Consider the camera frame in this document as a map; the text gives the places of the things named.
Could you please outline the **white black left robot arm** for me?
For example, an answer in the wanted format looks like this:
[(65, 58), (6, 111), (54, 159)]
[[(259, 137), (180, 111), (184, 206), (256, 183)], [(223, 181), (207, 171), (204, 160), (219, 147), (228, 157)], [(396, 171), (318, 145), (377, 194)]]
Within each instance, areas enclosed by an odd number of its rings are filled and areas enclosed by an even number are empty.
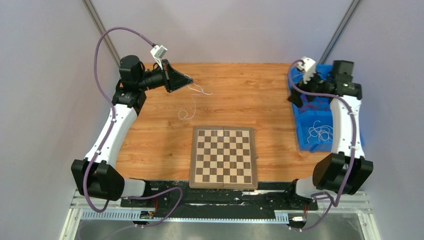
[(153, 201), (153, 193), (146, 189), (148, 182), (124, 178), (115, 170), (119, 150), (147, 99), (146, 91), (164, 87), (172, 93), (194, 81), (167, 59), (150, 70), (136, 55), (120, 60), (119, 75), (106, 123), (84, 159), (73, 161), (71, 172), (82, 196), (109, 201), (133, 197), (140, 207), (147, 207)]

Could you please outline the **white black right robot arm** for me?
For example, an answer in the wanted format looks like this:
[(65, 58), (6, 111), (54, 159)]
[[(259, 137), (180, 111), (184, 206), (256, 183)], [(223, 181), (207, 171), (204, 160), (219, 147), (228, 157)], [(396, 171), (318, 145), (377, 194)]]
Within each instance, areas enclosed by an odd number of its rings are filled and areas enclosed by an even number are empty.
[(290, 85), (288, 100), (301, 107), (302, 95), (311, 99), (327, 98), (332, 116), (332, 147), (330, 154), (319, 161), (308, 178), (296, 179), (285, 195), (286, 204), (298, 209), (306, 201), (336, 193), (333, 206), (337, 206), (342, 195), (354, 195), (374, 170), (372, 161), (366, 160), (360, 137), (360, 108), (362, 86), (353, 81), (354, 63), (335, 60), (327, 79), (317, 72), (317, 63), (309, 57), (295, 60), (290, 69), (302, 74), (301, 80), (293, 81), (287, 73)]

